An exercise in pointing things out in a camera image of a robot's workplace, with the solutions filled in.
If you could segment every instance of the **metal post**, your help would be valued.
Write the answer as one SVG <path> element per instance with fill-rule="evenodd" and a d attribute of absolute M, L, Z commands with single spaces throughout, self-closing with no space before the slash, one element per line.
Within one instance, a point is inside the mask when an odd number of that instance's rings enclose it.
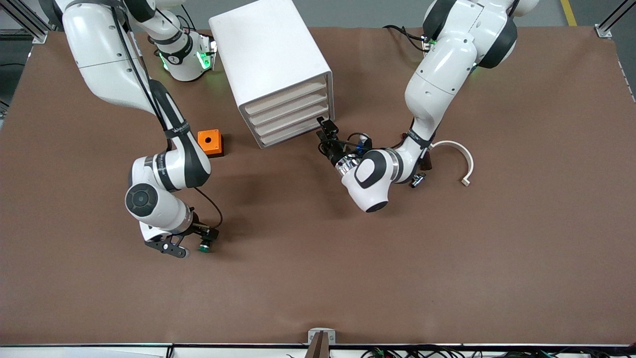
<path fill-rule="evenodd" d="M 611 38 L 610 28 L 623 17 L 633 6 L 636 0 L 624 0 L 603 22 L 595 24 L 597 34 L 600 38 Z"/>
<path fill-rule="evenodd" d="M 44 43 L 46 32 L 52 28 L 22 0 L 0 0 L 3 8 L 23 29 L 33 35 L 34 43 Z"/>

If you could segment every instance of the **white drawer unit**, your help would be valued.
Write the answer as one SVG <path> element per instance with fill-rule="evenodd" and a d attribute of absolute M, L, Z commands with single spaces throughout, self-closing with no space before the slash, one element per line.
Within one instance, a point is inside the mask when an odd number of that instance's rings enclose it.
<path fill-rule="evenodd" d="M 209 20 L 238 110 L 261 148 L 334 120 L 333 77 L 292 0 L 258 0 Z"/>

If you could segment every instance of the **brown tabletop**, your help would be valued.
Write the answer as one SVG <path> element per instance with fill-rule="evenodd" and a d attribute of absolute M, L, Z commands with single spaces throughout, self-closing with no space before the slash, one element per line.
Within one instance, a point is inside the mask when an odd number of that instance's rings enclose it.
<path fill-rule="evenodd" d="M 341 133 L 397 143 L 421 53 L 386 29 L 312 29 Z M 310 133 L 261 150 L 224 73 L 151 76 L 227 155 L 203 186 L 225 215 L 216 253 L 143 245 L 124 194 L 163 150 L 149 113 L 90 93 L 61 33 L 29 59 L 0 131 L 0 342 L 631 343 L 636 336 L 636 105 L 591 27 L 521 28 L 449 107 L 417 189 L 361 212 Z M 177 194 L 201 218 L 194 190 Z"/>

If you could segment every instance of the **white curved handle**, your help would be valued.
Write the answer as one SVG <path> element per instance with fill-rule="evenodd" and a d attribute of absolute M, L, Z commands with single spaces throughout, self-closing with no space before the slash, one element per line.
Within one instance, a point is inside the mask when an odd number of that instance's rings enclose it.
<path fill-rule="evenodd" d="M 466 175 L 462 178 L 462 184 L 464 184 L 465 186 L 470 185 L 471 182 L 468 180 L 468 177 L 471 176 L 471 174 L 473 173 L 473 168 L 475 167 L 475 163 L 471 153 L 468 151 L 468 149 L 466 149 L 466 147 L 464 147 L 460 143 L 457 143 L 456 141 L 439 141 L 437 143 L 431 144 L 429 146 L 429 150 L 440 145 L 448 145 L 449 147 L 453 147 L 464 154 L 466 162 L 468 163 L 468 173 L 466 173 Z"/>

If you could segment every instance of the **yellow tape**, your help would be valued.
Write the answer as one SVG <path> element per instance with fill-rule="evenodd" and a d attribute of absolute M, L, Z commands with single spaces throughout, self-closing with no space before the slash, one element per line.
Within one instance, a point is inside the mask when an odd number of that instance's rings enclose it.
<path fill-rule="evenodd" d="M 567 20 L 567 24 L 570 26 L 576 26 L 576 19 L 574 18 L 574 13 L 572 12 L 570 1 L 561 0 L 561 6 L 563 6 L 563 12 L 565 13 L 565 19 Z"/>

